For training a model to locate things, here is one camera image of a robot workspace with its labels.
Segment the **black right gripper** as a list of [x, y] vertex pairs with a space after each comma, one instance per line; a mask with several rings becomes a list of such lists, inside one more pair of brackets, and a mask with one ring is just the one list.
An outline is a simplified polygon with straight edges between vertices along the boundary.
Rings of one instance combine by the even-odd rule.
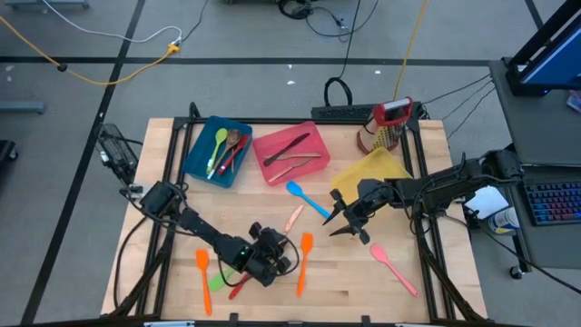
[[333, 189], [330, 196], [335, 201], [333, 211], [323, 224], [330, 223], [342, 213], [348, 224], [332, 232], [330, 236], [340, 234], [358, 235], [363, 244], [368, 244], [370, 237], [364, 226], [375, 212], [395, 199], [391, 185], [375, 179], [363, 179], [358, 184], [359, 198], [346, 204], [338, 189]]

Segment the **orange silicone spoon spatula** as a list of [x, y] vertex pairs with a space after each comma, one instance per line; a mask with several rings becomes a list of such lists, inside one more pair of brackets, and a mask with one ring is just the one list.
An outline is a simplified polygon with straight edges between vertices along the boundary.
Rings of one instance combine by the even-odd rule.
[[300, 275], [297, 285], [296, 295], [300, 298], [305, 288], [307, 262], [310, 251], [312, 250], [314, 237], [311, 233], [304, 233], [301, 237], [300, 248], [302, 250], [302, 261], [300, 266]]

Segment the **pink silicone spatula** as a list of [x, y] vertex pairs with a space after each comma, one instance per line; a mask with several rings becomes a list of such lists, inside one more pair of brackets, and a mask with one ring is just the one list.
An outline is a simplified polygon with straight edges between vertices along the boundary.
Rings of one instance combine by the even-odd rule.
[[370, 249], [369, 250], [370, 250], [370, 253], [373, 256], [373, 258], [376, 261], [385, 264], [392, 271], [392, 273], [396, 276], [396, 278], [399, 280], [399, 282], [408, 290], [408, 292], [412, 296], [419, 297], [419, 291], [390, 262], [390, 260], [388, 258], [388, 255], [387, 255], [387, 252], [385, 251], [385, 249], [382, 246], [380, 246], [379, 244], [374, 243], [374, 244], [372, 244], [370, 246]]

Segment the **red silicone spatula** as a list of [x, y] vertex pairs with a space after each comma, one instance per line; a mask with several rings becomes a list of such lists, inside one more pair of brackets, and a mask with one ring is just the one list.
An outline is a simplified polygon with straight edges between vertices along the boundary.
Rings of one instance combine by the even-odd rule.
[[245, 273], [241, 280], [232, 288], [230, 294], [229, 294], [229, 299], [232, 301], [237, 295], [238, 293], [241, 291], [242, 287], [244, 286], [244, 284], [251, 278], [251, 276], [247, 273]]

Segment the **blue silicone spatula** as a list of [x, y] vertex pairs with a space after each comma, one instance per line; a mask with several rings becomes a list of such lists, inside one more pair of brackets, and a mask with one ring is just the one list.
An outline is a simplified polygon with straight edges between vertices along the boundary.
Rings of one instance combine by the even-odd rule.
[[322, 208], [320, 205], [318, 205], [313, 200], [311, 200], [311, 198], [303, 192], [303, 190], [301, 189], [301, 187], [297, 183], [295, 183], [293, 181], [287, 182], [286, 189], [292, 195], [298, 196], [302, 200], [304, 200], [307, 204], [309, 204], [313, 209], [315, 209], [325, 219], [328, 219], [330, 217], [330, 214], [324, 208]]

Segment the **black knife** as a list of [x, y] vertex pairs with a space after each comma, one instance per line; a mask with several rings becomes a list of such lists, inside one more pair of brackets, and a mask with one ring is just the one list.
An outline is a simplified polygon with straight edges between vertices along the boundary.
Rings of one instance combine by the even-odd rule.
[[273, 154], [272, 156], [270, 156], [269, 158], [266, 158], [263, 161], [263, 164], [265, 166], [269, 166], [271, 165], [274, 161], [276, 161], [279, 157], [281, 157], [283, 154], [285, 154], [286, 152], [288, 152], [292, 147], [296, 146], [297, 144], [299, 144], [300, 142], [302, 142], [304, 139], [306, 139], [307, 137], [310, 136], [310, 133], [305, 133], [305, 134], [301, 134], [300, 136], [298, 136], [297, 138], [295, 138], [294, 140], [292, 140], [288, 145], [286, 145], [284, 148], [282, 148], [281, 150], [279, 150], [276, 154]]

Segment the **red silicone spoon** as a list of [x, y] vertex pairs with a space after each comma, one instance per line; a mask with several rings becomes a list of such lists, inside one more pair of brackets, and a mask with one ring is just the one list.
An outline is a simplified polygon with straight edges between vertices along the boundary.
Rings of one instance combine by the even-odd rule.
[[248, 134], [244, 134], [241, 137], [241, 140], [234, 146], [233, 150], [231, 151], [230, 156], [218, 170], [218, 175], [224, 174], [227, 168], [234, 162], [236, 155], [246, 146], [246, 143], [248, 142], [249, 138], [250, 136]]

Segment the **dark wooden spoon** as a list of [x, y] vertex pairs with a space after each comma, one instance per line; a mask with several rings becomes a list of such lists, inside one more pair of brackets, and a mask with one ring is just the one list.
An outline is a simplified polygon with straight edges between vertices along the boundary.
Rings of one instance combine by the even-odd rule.
[[239, 141], [241, 140], [241, 131], [237, 130], [237, 129], [232, 129], [229, 130], [227, 133], [227, 137], [226, 137], [226, 145], [225, 145], [225, 149], [223, 151], [223, 153], [221, 154], [221, 156], [216, 159], [213, 163], [212, 169], [210, 170], [209, 174], [207, 175], [208, 179], [211, 179], [212, 176], [214, 175], [214, 173], [216, 172], [216, 170], [219, 167], [219, 164], [221, 163], [221, 161], [224, 159], [225, 155], [234, 148], [235, 145], [237, 145], [239, 143]]

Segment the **green silicone spoon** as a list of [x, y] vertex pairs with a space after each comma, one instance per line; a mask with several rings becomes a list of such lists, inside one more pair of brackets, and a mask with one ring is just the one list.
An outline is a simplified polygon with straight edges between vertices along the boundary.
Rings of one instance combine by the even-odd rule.
[[207, 164], [207, 169], [206, 169], [206, 173], [209, 174], [212, 171], [212, 167], [214, 164], [214, 161], [216, 159], [218, 150], [221, 146], [222, 143], [225, 142], [225, 140], [227, 139], [228, 136], [228, 130], [226, 128], [221, 128], [219, 129], [216, 134], [215, 134], [215, 146], [212, 152], [212, 155], [208, 161]]

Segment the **green silicone spatula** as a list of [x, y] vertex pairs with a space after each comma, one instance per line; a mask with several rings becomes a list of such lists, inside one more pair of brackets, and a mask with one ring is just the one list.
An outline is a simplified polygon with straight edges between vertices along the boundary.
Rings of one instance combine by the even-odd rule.
[[218, 292], [226, 285], [228, 279], [232, 276], [234, 270], [228, 268], [222, 272], [217, 272], [208, 282], [208, 287], [211, 292]]

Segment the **yellow plastic bin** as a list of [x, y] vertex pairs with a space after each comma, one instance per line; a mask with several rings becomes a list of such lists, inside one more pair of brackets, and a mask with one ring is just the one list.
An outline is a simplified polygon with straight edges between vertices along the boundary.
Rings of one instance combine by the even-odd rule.
[[352, 203], [358, 198], [358, 184], [363, 179], [411, 178], [401, 159], [385, 149], [352, 158], [332, 157], [329, 168], [330, 186], [324, 201], [329, 210], [334, 203], [330, 191], [334, 189], [340, 191], [345, 203]]

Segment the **pink plastic bin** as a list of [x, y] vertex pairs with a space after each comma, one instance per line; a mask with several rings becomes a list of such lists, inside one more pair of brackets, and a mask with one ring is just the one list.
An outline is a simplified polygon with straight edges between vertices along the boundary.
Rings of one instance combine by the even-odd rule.
[[[293, 169], [272, 183], [268, 183], [267, 181], [276, 173], [284, 170], [291, 164], [295, 164], [306, 158], [276, 160], [269, 166], [265, 166], [263, 161], [273, 154], [276, 154], [292, 140], [305, 133], [310, 133], [310, 136], [292, 147], [288, 152], [286, 152], [286, 154], [320, 153], [321, 157], [313, 158], [303, 166]], [[252, 147], [257, 157], [262, 176], [268, 186], [275, 186], [286, 183], [290, 180], [295, 180], [307, 174], [316, 173], [325, 169], [330, 162], [330, 152], [323, 141], [317, 125], [313, 122], [295, 124], [286, 128], [277, 128], [274, 132], [256, 138], [252, 142]]]

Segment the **backlit keyboard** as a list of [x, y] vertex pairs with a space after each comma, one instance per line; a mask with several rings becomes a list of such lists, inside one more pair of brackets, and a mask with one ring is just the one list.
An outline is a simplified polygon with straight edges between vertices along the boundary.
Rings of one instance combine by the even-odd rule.
[[525, 183], [532, 224], [581, 223], [581, 181]]

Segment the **computer monitor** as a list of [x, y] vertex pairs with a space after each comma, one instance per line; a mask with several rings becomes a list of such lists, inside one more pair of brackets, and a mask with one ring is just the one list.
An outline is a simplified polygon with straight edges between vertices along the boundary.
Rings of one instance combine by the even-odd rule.
[[581, 23], [571, 24], [522, 73], [525, 87], [549, 90], [581, 90]]

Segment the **black chair wheel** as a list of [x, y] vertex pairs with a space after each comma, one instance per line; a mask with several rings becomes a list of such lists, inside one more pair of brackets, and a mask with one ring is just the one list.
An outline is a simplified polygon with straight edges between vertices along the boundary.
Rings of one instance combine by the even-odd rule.
[[19, 154], [15, 149], [15, 142], [0, 140], [0, 165], [16, 160], [18, 156]]

